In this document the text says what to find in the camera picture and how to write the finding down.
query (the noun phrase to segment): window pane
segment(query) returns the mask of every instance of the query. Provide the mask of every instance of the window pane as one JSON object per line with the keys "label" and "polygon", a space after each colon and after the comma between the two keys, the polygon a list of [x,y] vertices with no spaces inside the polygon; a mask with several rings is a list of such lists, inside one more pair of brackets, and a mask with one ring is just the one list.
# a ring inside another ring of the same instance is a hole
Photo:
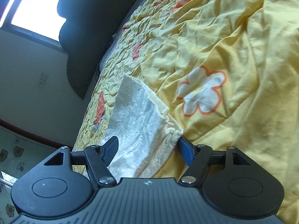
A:
{"label": "window pane", "polygon": [[57,40],[66,19],[57,13],[58,0],[22,0],[11,24]]}

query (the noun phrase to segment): yellow blanket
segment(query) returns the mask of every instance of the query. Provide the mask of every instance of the yellow blanket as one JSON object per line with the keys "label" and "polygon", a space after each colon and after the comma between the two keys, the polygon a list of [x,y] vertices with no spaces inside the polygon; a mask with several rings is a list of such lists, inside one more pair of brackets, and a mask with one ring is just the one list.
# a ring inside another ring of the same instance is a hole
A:
{"label": "yellow blanket", "polygon": [[[122,75],[132,75],[192,143],[234,145],[274,175],[285,189],[279,216],[297,224],[298,27],[299,0],[148,0],[124,26],[74,150],[102,139]],[[155,177],[184,169],[175,150]]]}

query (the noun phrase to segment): window frame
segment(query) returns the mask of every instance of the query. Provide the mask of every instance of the window frame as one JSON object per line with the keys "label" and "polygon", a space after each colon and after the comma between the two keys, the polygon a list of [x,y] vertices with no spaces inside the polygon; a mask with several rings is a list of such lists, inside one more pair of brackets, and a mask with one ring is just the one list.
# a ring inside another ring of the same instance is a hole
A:
{"label": "window frame", "polygon": [[65,51],[63,50],[63,48],[60,45],[59,41],[56,41],[54,39],[51,39],[49,37],[40,35],[36,32],[21,28],[19,26],[13,25],[11,24],[13,17],[20,5],[20,3],[22,2],[22,0],[14,0],[11,7],[8,10],[8,13],[4,19],[3,25],[1,26],[1,30],[15,34],[17,36],[23,37],[25,39],[31,40],[35,43],[41,44],[43,46],[52,48],[54,50],[60,51],[62,53],[65,53]]}

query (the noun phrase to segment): folded white cloth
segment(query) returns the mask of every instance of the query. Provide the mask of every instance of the folded white cloth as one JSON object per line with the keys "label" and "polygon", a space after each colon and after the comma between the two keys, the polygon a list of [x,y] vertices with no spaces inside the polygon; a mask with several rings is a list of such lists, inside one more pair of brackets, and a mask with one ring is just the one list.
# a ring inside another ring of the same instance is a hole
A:
{"label": "folded white cloth", "polygon": [[100,143],[118,137],[119,149],[108,167],[117,181],[121,177],[150,178],[165,163],[183,134],[168,110],[146,84],[124,76]]}

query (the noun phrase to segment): red baseboard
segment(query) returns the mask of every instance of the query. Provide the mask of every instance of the red baseboard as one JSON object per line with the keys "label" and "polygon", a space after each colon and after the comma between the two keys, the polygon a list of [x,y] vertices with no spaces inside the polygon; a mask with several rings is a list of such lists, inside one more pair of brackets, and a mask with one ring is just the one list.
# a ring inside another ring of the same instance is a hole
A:
{"label": "red baseboard", "polygon": [[58,142],[54,142],[54,141],[48,140],[46,138],[43,138],[41,136],[34,135],[34,134],[32,134],[32,133],[30,133],[28,131],[22,130],[22,129],[20,129],[20,128],[18,128],[16,126],[14,126],[14,125],[12,125],[12,124],[4,121],[4,120],[1,120],[1,119],[0,119],[0,126],[8,129],[8,130],[10,130],[10,131],[12,131],[14,133],[17,133],[17,134],[19,134],[19,135],[21,135],[23,137],[26,137],[26,138],[28,138],[30,140],[37,141],[37,142],[39,142],[41,144],[44,144],[44,145],[47,145],[47,146],[51,146],[51,147],[54,147],[54,148],[57,148],[57,149],[60,148],[60,147],[62,147],[62,146],[65,146],[65,145],[60,144]]}

